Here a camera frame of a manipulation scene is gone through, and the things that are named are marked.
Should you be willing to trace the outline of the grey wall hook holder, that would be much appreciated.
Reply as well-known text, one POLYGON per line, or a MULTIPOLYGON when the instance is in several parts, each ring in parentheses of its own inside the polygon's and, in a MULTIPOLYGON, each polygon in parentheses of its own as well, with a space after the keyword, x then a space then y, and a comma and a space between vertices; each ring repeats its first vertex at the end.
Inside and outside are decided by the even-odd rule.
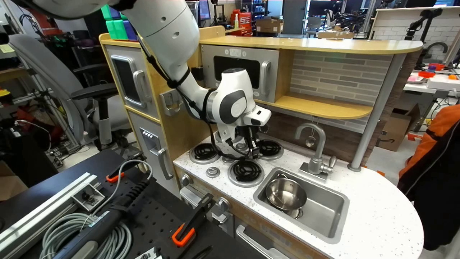
POLYGON ((174 116, 182 110, 183 99, 177 90, 168 90, 160 94, 160 100, 164 113, 167 116, 174 116))

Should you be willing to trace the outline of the red tool chest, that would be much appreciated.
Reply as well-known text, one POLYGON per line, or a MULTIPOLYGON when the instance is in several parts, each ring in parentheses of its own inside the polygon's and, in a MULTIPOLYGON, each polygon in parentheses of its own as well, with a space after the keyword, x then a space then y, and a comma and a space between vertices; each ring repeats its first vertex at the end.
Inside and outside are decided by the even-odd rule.
POLYGON ((231 29, 230 32, 227 32, 228 35, 252 37, 251 13, 241 11, 240 9, 234 9, 230 16, 230 24, 233 25, 234 28, 231 29))

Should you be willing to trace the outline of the monitor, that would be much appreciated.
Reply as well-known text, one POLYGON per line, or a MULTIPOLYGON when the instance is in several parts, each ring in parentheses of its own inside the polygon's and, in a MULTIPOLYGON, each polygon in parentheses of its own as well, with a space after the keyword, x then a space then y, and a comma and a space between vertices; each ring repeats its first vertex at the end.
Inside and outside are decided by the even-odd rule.
POLYGON ((198 12, 200 21, 209 20, 211 18, 209 0, 199 0, 198 12))

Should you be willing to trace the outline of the closed cardboard box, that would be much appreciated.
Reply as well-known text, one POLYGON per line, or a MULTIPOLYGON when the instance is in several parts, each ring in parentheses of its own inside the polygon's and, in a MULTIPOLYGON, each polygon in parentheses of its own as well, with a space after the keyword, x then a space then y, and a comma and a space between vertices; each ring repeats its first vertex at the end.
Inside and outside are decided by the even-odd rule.
POLYGON ((265 19, 259 19, 255 24, 255 31, 260 33, 268 34, 280 34, 283 31, 284 20, 267 17, 265 19))

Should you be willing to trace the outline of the black and orange clamp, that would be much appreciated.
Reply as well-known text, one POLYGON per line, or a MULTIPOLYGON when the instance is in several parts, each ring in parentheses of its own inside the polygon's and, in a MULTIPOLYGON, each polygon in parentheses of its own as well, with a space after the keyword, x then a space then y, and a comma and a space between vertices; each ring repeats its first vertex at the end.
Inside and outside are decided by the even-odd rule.
POLYGON ((128 156, 113 172, 105 177, 105 180, 109 183, 116 183, 119 179, 125 176, 125 172, 131 169, 134 166, 137 166, 140 162, 134 160, 142 160, 145 161, 147 157, 143 154, 143 152, 138 152, 136 154, 128 156), (127 161, 134 161, 132 163, 128 163, 125 165, 121 172, 119 172, 121 165, 127 161))
POLYGON ((193 212, 187 220, 172 234, 171 240, 177 247, 186 246, 192 237, 196 234, 197 229, 207 220, 207 214, 215 205, 213 195, 208 193, 199 201, 193 212))

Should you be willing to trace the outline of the stainless steel pot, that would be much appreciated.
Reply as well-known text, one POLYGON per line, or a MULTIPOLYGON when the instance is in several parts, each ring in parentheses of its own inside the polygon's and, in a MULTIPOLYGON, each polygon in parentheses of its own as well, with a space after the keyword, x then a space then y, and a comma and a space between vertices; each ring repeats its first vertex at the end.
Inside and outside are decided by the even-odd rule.
POLYGON ((302 208, 307 202, 307 193, 296 181, 285 174, 278 174, 264 190, 269 203, 291 218, 303 216, 302 208))

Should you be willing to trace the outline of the grey toy tap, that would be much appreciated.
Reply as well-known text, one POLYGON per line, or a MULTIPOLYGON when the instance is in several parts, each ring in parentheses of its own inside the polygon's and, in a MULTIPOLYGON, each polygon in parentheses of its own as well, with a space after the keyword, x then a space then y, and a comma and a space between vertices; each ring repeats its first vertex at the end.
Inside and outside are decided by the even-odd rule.
POLYGON ((321 128, 317 124, 304 123, 299 125, 296 129, 295 139, 300 139, 302 130, 305 128, 310 128, 316 131, 319 135, 319 141, 317 142, 317 147, 314 156, 310 159, 308 163, 302 163, 299 169, 299 173, 302 173, 311 179, 315 179, 319 182, 325 183, 327 181, 328 176, 332 174, 334 171, 334 167, 337 162, 337 157, 332 156, 329 159, 329 164, 323 163, 322 154, 326 143, 326 133, 323 130, 323 128, 321 128))

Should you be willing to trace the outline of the wooden toy kitchen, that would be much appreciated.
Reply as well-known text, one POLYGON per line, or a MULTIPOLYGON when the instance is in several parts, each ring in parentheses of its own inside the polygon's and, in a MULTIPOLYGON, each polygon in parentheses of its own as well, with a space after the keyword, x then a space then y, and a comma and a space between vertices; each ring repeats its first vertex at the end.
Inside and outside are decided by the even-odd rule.
MULTIPOLYGON (((113 40, 109 34, 101 34, 99 41, 112 74, 106 45, 141 49, 139 42, 113 40)), ((299 173, 302 163, 314 156, 319 135, 315 132, 315 146, 307 147, 305 140, 311 129, 303 129, 298 140, 296 129, 304 123, 317 124, 326 133, 323 163, 329 164, 332 156, 337 162, 325 183, 312 180, 344 194, 350 203, 339 243, 328 244, 258 205, 253 195, 260 184, 232 184, 227 176, 231 164, 223 163, 221 158, 211 164, 192 162, 190 150, 210 141, 207 126, 191 118, 184 106, 174 116, 164 113, 160 94, 169 88, 143 53, 159 118, 128 105, 125 108, 143 151, 147 151, 147 145, 138 128, 162 128, 166 162, 174 164, 172 181, 176 187, 187 173, 193 179, 187 188, 204 195, 211 193, 216 199, 226 198, 231 203, 230 213, 240 219, 241 225, 257 230, 299 259, 418 259, 424 243, 418 213, 394 184, 363 164, 404 88, 403 78, 409 76, 419 43, 238 37, 227 36, 221 26, 207 27, 200 29, 200 45, 189 66, 203 67, 202 45, 279 51, 275 102, 256 99, 256 103, 272 111, 269 131, 259 137, 279 142, 284 154, 277 160, 257 163, 265 178, 274 168, 299 173), (212 166, 221 171, 216 178, 206 176, 212 166)))

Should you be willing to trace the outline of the person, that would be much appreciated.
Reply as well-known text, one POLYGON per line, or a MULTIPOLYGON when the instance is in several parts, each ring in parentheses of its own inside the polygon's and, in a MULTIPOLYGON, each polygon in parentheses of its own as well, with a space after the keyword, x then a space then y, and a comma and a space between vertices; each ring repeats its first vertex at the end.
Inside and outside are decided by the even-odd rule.
POLYGON ((460 230, 460 104, 437 113, 398 175, 421 220, 424 249, 450 244, 460 230))

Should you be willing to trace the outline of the aluminium profile rail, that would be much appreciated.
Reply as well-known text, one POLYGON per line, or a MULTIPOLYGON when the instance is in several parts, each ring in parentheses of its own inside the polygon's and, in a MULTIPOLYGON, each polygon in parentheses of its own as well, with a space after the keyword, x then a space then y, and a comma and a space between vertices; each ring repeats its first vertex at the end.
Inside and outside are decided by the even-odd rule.
POLYGON ((19 259, 57 220, 77 209, 92 213, 105 200, 96 175, 85 172, 0 233, 0 259, 19 259))

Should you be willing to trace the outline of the grey toy sink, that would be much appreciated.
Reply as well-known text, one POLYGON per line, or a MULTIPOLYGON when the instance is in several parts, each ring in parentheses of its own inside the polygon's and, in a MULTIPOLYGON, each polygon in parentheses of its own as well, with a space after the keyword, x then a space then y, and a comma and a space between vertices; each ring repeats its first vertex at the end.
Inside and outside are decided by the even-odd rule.
POLYGON ((256 189, 253 198, 258 205, 328 244, 339 243, 350 203, 344 194, 282 168, 274 168, 267 175, 256 189), (297 219, 275 208, 266 197, 265 188, 279 175, 285 175, 297 182, 306 191, 307 200, 301 208, 302 215, 297 219))

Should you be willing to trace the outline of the white brick pattern panel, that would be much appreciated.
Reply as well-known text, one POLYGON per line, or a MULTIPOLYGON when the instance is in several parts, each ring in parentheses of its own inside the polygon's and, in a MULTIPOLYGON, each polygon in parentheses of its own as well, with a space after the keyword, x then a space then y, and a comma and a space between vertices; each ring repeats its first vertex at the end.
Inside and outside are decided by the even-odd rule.
POLYGON ((460 54, 460 6, 413 7, 378 9, 370 30, 373 40, 404 40, 410 25, 422 18, 427 11, 441 9, 424 38, 428 50, 424 62, 450 62, 460 54))

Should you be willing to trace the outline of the black coil burner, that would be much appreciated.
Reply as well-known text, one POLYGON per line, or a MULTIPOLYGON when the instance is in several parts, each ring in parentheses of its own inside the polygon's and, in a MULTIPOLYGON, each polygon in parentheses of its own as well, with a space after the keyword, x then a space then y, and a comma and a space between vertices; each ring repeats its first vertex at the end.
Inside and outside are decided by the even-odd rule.
POLYGON ((257 142, 261 160, 272 161, 281 158, 284 154, 284 149, 276 141, 273 140, 260 140, 257 142))
POLYGON ((200 143, 189 151, 189 159, 196 164, 211 164, 220 157, 211 143, 200 143))
POLYGON ((236 186, 255 187, 265 178, 265 171, 253 160, 235 161, 229 166, 227 176, 236 186))

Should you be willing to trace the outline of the toy microwave door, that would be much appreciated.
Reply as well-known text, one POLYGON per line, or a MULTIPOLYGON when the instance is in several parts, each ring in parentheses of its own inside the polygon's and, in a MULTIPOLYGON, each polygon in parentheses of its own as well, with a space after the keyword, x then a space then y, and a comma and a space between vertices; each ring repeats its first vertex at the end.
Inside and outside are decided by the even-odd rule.
POLYGON ((279 51, 236 46, 201 45, 201 55, 206 87, 217 88, 224 70, 243 68, 248 72, 251 79, 254 98, 265 102, 275 102, 279 51), (260 67, 266 60, 271 61, 266 82, 267 95, 260 95, 260 67))

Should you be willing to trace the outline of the open cardboard box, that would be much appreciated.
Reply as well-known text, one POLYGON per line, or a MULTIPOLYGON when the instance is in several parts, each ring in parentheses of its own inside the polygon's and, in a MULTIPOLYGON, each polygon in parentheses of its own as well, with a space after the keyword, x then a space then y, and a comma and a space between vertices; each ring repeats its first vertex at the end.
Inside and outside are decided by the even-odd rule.
POLYGON ((396 105, 375 146, 389 151, 397 151, 404 138, 414 128, 419 119, 420 109, 418 104, 396 105))

